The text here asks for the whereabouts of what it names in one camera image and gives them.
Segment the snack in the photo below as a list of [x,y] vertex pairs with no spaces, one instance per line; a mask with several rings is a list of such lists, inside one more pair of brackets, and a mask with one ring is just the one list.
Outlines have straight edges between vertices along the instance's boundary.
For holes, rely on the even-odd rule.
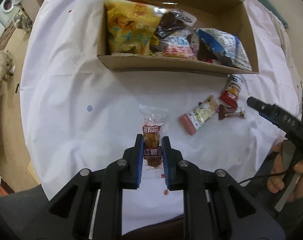
[[191,50],[190,44],[187,40],[187,36],[189,34],[190,31],[183,29],[174,32],[164,40],[159,40],[159,43],[155,46],[155,48],[161,53],[155,53],[154,55],[162,57],[178,57],[196,60],[197,58]]
[[165,39],[170,34],[183,30],[185,25],[193,26],[197,18],[183,10],[174,9],[165,13],[160,20],[159,26],[155,31],[155,36],[159,39]]
[[199,36],[196,32],[192,33],[189,43],[190,43],[192,52],[194,53],[195,57],[197,57],[200,43],[199,43]]
[[239,42],[237,37],[214,28],[197,29],[196,32],[223,65],[234,65]]
[[149,166],[156,168],[162,164],[161,139],[167,110],[140,105],[139,112],[143,116],[144,159]]
[[245,119],[245,112],[241,108],[235,110],[232,107],[219,105],[218,119],[222,120],[226,117],[239,117]]
[[143,0],[104,0],[110,52],[149,56],[149,41],[167,11]]
[[160,23],[155,31],[155,36],[160,39],[165,39],[170,34],[178,30],[183,30],[185,25],[183,21],[176,18],[173,12],[168,12],[163,15]]
[[244,46],[237,36],[214,28],[196,29],[196,32],[223,65],[252,70]]
[[213,96],[209,96],[204,102],[199,102],[193,110],[180,116],[179,120],[187,132],[193,135],[216,112],[218,105]]
[[235,57],[235,62],[234,65],[238,68],[244,69],[244,70],[252,70],[252,67],[249,63],[249,59],[247,57],[247,54],[245,52],[244,46],[239,41],[237,50],[236,50],[236,57]]
[[244,83],[244,81],[235,75],[230,75],[227,78],[227,84],[225,87],[224,92],[221,94],[219,99],[223,102],[225,102],[227,105],[231,106],[235,110],[237,110],[237,100],[238,96],[241,90],[241,85]]

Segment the blue snack bag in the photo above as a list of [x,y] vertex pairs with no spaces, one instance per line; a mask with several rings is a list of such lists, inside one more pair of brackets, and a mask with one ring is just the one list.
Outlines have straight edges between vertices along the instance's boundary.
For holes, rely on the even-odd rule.
[[239,43],[236,36],[214,28],[200,28],[196,32],[199,39],[209,46],[211,52],[223,65],[230,67],[234,65]]
[[252,70],[245,49],[237,36],[214,28],[199,28],[196,33],[223,65]]

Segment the white tablecloth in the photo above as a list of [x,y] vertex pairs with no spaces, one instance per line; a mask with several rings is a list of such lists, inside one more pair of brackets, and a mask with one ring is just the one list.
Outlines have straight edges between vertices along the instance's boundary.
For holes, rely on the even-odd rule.
[[[239,104],[245,106],[251,95],[298,114],[298,99],[270,17],[257,0],[245,0],[245,5],[260,74],[242,76]],[[171,145],[185,159],[205,170],[225,169],[237,181],[253,176],[279,129],[247,107],[245,120],[219,121],[215,115],[194,136],[188,135],[178,116],[211,94],[218,98],[226,79],[109,71],[96,57],[102,12],[103,0],[45,0],[30,36],[21,78],[21,116],[47,197],[80,169],[105,168],[133,146],[142,132],[139,104],[168,109]],[[164,195],[165,189],[164,179],[157,179],[142,181],[139,190],[124,191],[123,233],[183,212],[182,192]]]

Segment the open cardboard box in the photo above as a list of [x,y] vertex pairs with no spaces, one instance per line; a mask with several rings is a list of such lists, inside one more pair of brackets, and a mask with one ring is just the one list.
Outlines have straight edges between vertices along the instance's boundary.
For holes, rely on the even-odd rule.
[[204,74],[257,74],[258,59],[249,18],[244,0],[157,0],[177,3],[177,8],[189,12],[197,18],[192,28],[216,28],[237,35],[243,43],[253,71],[242,70],[207,62],[169,58],[147,57],[142,55],[111,55],[107,40],[107,14],[101,18],[98,36],[98,59],[110,70],[162,70],[184,71]]

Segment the cable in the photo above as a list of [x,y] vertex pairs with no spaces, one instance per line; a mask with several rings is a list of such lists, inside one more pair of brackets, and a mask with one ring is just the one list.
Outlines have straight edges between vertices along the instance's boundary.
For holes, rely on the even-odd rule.
[[283,171],[281,173],[275,173],[275,174],[266,174],[266,175],[259,175],[259,176],[254,176],[254,177],[251,177],[249,179],[245,179],[241,182],[239,182],[239,184],[242,184],[244,182],[247,182],[249,180],[252,180],[252,179],[260,179],[260,178],[266,178],[266,177],[276,177],[276,176],[281,176],[281,175],[284,175],[286,174],[287,170],[286,171]]

